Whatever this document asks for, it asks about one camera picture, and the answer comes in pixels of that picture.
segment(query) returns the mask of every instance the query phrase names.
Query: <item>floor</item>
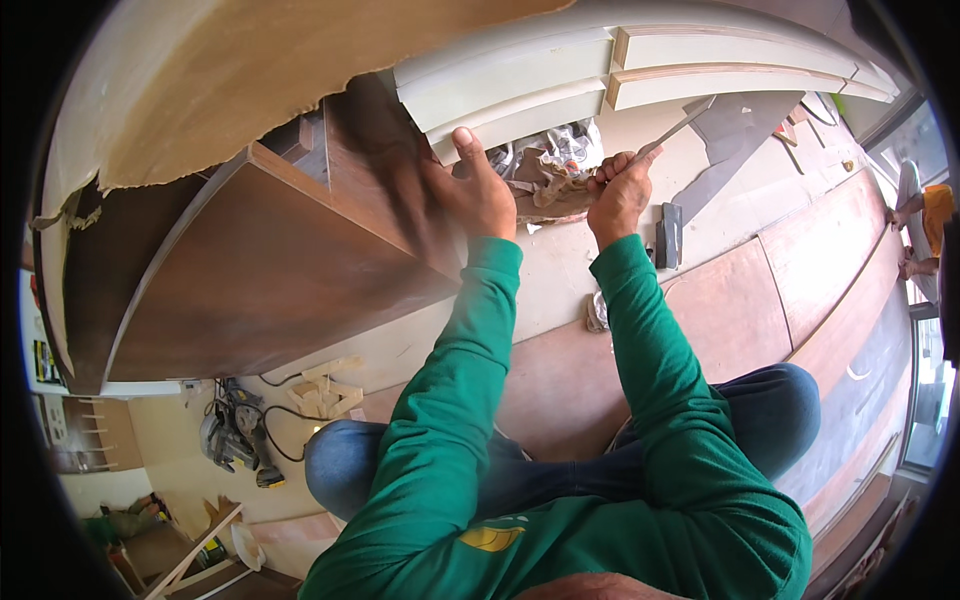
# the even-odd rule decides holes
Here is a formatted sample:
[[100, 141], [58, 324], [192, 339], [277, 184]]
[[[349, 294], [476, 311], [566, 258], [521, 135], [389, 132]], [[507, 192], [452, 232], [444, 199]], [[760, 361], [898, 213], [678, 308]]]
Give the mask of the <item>floor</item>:
[[[685, 113], [689, 102], [675, 101], [613, 112], [606, 105], [596, 118], [605, 153], [635, 150], [658, 137]], [[834, 132], [834, 144], [822, 149], [813, 131], [797, 128], [801, 148], [809, 164], [799, 175], [781, 143], [770, 138], [747, 161], [737, 175], [689, 224], [684, 233], [684, 263], [679, 272], [692, 269], [734, 248], [785, 216], [806, 207], [849, 174], [841, 166], [852, 160], [856, 168], [867, 159], [848, 132]], [[651, 204], [661, 204], [688, 185], [708, 166], [704, 144], [685, 128], [664, 144], [662, 156], [650, 171], [653, 180]], [[640, 233], [652, 239], [654, 222], [660, 216], [648, 208], [640, 220]], [[534, 337], [583, 317], [585, 296], [597, 291], [588, 271], [597, 250], [586, 223], [542, 228], [532, 235], [518, 232], [524, 252], [517, 295], [514, 341]], [[678, 272], [661, 272], [661, 280]], [[372, 393], [404, 382], [423, 364], [443, 328], [452, 299], [428, 306], [416, 313], [382, 325], [330, 348], [325, 348], [275, 372], [267, 378], [278, 381], [326, 360], [358, 354], [363, 368], [338, 373], [338, 381], [361, 386]], [[243, 378], [250, 391], [262, 394], [267, 404], [293, 406], [283, 388], [272, 388], [255, 377]], [[310, 496], [300, 464], [278, 459], [287, 484], [260, 490], [252, 471], [228, 473], [208, 461], [200, 451], [199, 426], [212, 389], [180, 396], [131, 400], [131, 416], [147, 474], [157, 492], [163, 494], [171, 511], [188, 534], [197, 535], [207, 518], [203, 498], [213, 500], [224, 493], [244, 503], [248, 522], [306, 516], [321, 511]], [[271, 431], [285, 451], [299, 456], [302, 445], [313, 433], [306, 421], [281, 414], [271, 415]], [[271, 544], [266, 548], [268, 565], [303, 577], [325, 542]]]

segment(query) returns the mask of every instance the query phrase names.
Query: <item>worker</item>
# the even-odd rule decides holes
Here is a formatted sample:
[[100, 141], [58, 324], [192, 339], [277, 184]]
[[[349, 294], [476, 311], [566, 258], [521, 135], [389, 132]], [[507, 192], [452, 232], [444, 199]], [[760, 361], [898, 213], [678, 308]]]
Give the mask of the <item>worker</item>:
[[817, 386], [783, 364], [705, 381], [636, 234], [660, 149], [629, 167], [632, 153], [607, 158], [588, 183], [590, 270], [632, 426], [600, 458], [552, 464], [494, 433], [516, 204], [470, 130], [453, 142], [464, 179], [427, 159], [421, 170], [468, 235], [463, 287], [391, 422], [338, 420], [309, 441], [307, 486], [349, 523], [300, 598], [799, 598], [812, 542], [770, 480], [816, 436]]
[[918, 257], [912, 247], [906, 247], [900, 261], [901, 279], [916, 275], [937, 275], [940, 268], [940, 249], [944, 241], [944, 222], [949, 221], [955, 210], [953, 190], [945, 183], [930, 185], [923, 191], [911, 194], [896, 210], [887, 209], [887, 223], [897, 230], [903, 229], [910, 215], [923, 211], [924, 237], [930, 245], [930, 256], [922, 257]]

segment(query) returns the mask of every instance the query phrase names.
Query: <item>wooden cabinet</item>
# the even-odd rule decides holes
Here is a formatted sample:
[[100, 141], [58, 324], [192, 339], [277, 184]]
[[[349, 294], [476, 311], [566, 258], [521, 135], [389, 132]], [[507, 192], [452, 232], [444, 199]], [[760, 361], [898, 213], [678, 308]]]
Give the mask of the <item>wooden cabinet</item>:
[[[420, 179], [418, 134], [396, 99], [375, 76], [360, 77], [325, 99], [320, 115], [325, 140], [315, 142], [325, 144], [313, 152], [324, 153], [328, 184], [254, 142], [185, 207], [190, 178], [130, 198], [145, 203], [148, 190], [179, 187], [167, 204], [180, 214], [147, 266], [121, 269], [131, 262], [122, 249], [99, 252], [99, 265], [79, 260], [84, 244], [115, 248], [129, 237], [123, 223], [99, 231], [94, 223], [77, 236], [66, 280], [84, 277], [71, 269], [93, 269], [107, 274], [99, 280], [108, 289], [92, 301], [91, 290], [65, 286], [67, 314], [76, 315], [67, 322], [70, 353], [90, 365], [75, 379], [82, 374], [89, 389], [107, 379], [263, 373], [456, 291], [459, 262]], [[143, 236], [130, 242], [132, 253], [151, 250], [143, 242], [160, 226], [135, 216], [126, 226]], [[117, 303], [122, 318], [111, 309], [106, 319], [100, 307]]]

